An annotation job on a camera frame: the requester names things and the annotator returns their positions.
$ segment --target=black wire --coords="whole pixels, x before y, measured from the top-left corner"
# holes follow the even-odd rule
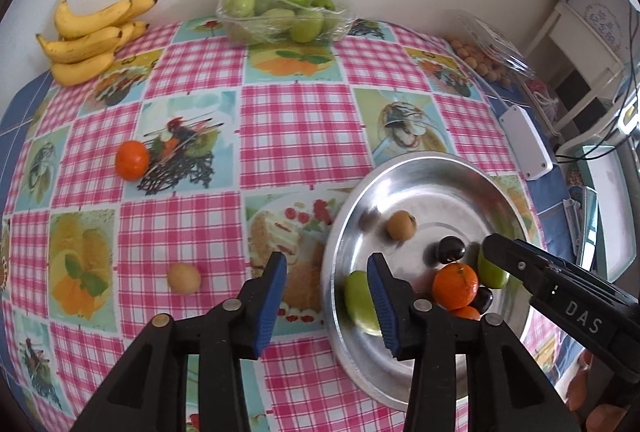
[[[602,141],[600,141],[593,148],[585,152],[581,157],[557,155],[556,157],[567,159],[566,161],[558,161],[558,163],[561,165],[567,164],[567,163],[575,163],[577,161],[593,161],[596,159],[600,159],[601,157],[604,157],[608,154],[611,154],[615,150],[618,150],[618,148],[620,148],[623,144],[625,144],[625,142],[627,142],[631,137],[631,135],[633,134],[633,131],[629,132],[629,134],[627,134],[622,141],[618,142],[613,148],[610,148],[603,154],[600,154],[591,158],[587,157],[587,155],[591,154],[593,151],[597,150],[600,146],[602,146],[605,143],[605,141],[609,139],[609,137],[611,137],[611,135],[613,135],[613,133],[618,129],[618,122],[620,121],[620,116],[622,116],[623,110],[625,108],[626,100],[628,99],[629,92],[631,91],[632,83],[634,84],[634,88],[636,90],[636,98],[638,98],[638,80],[636,79],[636,63],[634,61],[633,39],[635,38],[636,34],[638,34],[638,28],[640,27],[640,15],[638,14],[638,11],[636,11],[636,27],[633,29],[633,33],[632,33],[632,24],[633,24],[632,12],[634,10],[635,9],[631,5],[631,1],[629,1],[629,56],[630,56],[629,60],[631,65],[631,77],[630,77],[631,79],[629,81],[628,87],[626,88],[625,98],[622,102],[622,107],[618,112],[618,116],[613,121],[613,125],[609,129],[609,132],[606,134],[606,136],[604,136]],[[636,104],[636,110],[638,110],[639,108],[640,108],[640,104]]]

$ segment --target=white lettering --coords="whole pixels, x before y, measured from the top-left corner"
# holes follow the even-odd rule
[[[585,311],[580,315],[580,318],[578,318],[578,322],[582,322],[583,327],[587,325],[587,316],[589,316],[589,312]]]
[[[569,302],[569,307],[567,307],[565,313],[569,316],[575,315],[576,310],[578,309],[578,304],[576,304],[573,300]]]
[[[599,323],[602,323],[602,320],[600,320],[599,318],[596,318],[595,320],[593,320],[593,325],[589,328],[589,332],[593,334],[597,333]]]

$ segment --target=blue gripper pad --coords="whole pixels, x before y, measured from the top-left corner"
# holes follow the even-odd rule
[[[373,298],[373,305],[376,309],[385,347],[391,351],[393,356],[397,356],[400,352],[398,317],[396,316],[389,294],[386,292],[385,285],[382,282],[381,272],[378,264],[376,264],[374,255],[382,256],[380,253],[373,254],[369,256],[367,260],[367,282],[369,283],[369,291],[371,298]]]
[[[255,326],[254,351],[256,356],[260,356],[271,341],[273,326],[276,323],[280,301],[284,293],[284,286],[287,281],[287,259],[282,253],[271,254],[264,274],[260,279],[267,280],[269,277],[271,277],[271,281]]]

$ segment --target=round metal plate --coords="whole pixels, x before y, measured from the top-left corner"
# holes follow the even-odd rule
[[[391,240],[386,221],[405,209],[417,221],[415,236]],[[356,327],[344,307],[342,286],[352,271],[366,270],[367,258],[379,251],[391,273],[426,295],[436,271],[433,247],[456,235],[466,244],[464,262],[471,263],[484,237],[497,232],[526,240],[513,203],[483,171],[467,161],[438,152],[399,156],[369,173],[351,192],[332,227],[322,263],[322,307],[335,355],[351,379],[372,398],[406,410],[413,360],[398,362],[381,337]],[[489,309],[500,314],[518,337],[529,325],[530,295],[517,279],[494,290]],[[458,398],[466,396],[465,359],[456,359]]]

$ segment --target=screw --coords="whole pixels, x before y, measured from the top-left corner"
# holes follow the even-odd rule
[[[424,298],[420,298],[414,302],[414,308],[416,311],[426,313],[427,311],[431,311],[431,309],[433,308],[433,304],[431,304],[430,301],[425,300]]]
[[[222,308],[225,311],[238,311],[242,307],[242,302],[237,298],[228,298],[222,303]]]
[[[494,327],[498,327],[502,322],[504,322],[498,313],[489,313],[484,316],[484,319],[486,320],[486,323]]]
[[[166,313],[159,313],[151,319],[151,323],[155,327],[164,327],[171,321],[171,318]]]

